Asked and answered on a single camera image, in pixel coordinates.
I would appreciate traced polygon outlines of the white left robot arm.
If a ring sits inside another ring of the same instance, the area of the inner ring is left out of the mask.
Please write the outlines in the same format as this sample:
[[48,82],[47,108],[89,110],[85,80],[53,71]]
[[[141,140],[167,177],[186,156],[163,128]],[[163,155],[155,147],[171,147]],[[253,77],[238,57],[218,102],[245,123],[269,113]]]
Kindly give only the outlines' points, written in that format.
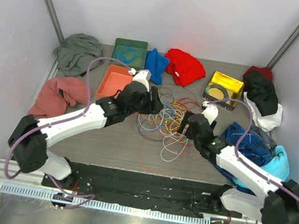
[[15,159],[21,173],[38,170],[54,178],[62,189],[70,189],[76,179],[70,161],[50,152],[50,147],[73,135],[121,123],[132,114],[159,114],[162,109],[156,86],[147,89],[140,82],[131,82],[85,109],[54,118],[24,116],[8,140],[8,158]]

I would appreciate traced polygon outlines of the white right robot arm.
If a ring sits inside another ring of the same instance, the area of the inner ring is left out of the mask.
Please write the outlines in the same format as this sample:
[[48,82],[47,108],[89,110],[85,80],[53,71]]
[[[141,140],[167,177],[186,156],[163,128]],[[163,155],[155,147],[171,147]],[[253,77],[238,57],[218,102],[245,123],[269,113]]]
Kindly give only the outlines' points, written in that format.
[[238,212],[261,224],[299,224],[299,184],[267,173],[238,153],[230,142],[215,136],[212,127],[204,115],[188,111],[178,131],[192,140],[204,159],[234,175],[251,194],[229,187],[210,198],[211,210],[216,214]]

